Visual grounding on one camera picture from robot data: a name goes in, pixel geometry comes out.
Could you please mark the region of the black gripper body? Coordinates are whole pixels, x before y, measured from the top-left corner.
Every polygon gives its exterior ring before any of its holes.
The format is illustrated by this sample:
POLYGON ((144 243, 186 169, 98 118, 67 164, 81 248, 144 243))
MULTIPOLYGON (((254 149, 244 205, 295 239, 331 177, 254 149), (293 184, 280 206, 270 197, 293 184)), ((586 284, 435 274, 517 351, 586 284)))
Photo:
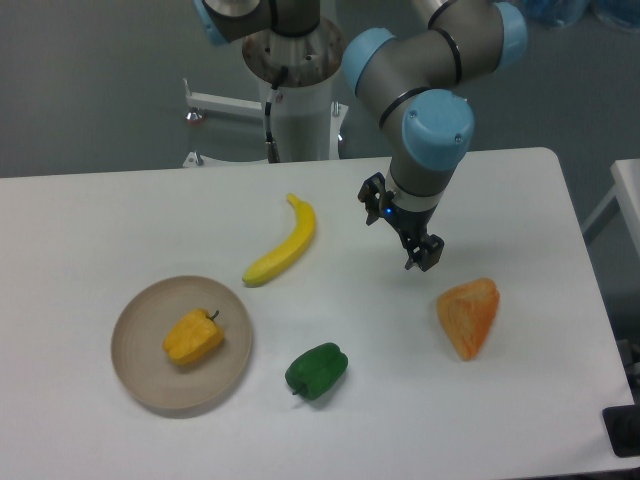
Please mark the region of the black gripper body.
POLYGON ((394 202, 392 195, 383 195, 379 200, 381 217, 396 231, 406 250, 434 250, 436 241, 428 233, 428 223, 434 208, 426 211, 410 211, 394 202))

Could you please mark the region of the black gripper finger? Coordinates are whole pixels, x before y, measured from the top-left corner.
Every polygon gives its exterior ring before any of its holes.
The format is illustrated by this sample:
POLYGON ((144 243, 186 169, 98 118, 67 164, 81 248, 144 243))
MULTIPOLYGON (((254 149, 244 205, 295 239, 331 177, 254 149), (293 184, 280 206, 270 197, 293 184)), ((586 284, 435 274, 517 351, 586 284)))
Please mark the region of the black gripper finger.
POLYGON ((444 241, 435 234, 427 234, 420 238, 405 238, 403 247, 408 255, 405 269, 417 267, 426 272, 439 262, 444 250, 444 241))
POLYGON ((364 205, 367 213, 367 225, 372 225, 381 218, 381 199, 384 197, 385 192, 385 178, 380 172, 375 173, 363 182, 357 198, 364 205))

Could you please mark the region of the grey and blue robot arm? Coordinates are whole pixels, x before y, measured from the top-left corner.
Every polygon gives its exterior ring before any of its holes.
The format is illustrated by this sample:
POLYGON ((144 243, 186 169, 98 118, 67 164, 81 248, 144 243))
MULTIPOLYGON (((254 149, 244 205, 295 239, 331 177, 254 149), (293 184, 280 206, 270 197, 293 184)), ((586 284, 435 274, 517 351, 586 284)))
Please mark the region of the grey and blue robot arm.
POLYGON ((475 127, 453 88, 523 56, 520 11, 506 2, 423 1, 423 33, 400 40, 372 28, 346 41, 316 1, 198 1, 194 8, 211 43, 242 42, 246 65, 267 86, 261 115, 270 162, 284 146, 274 131, 277 96, 344 75, 393 148, 388 171, 359 191, 367 219, 396 231, 408 268, 436 265, 444 243, 427 225, 475 127))

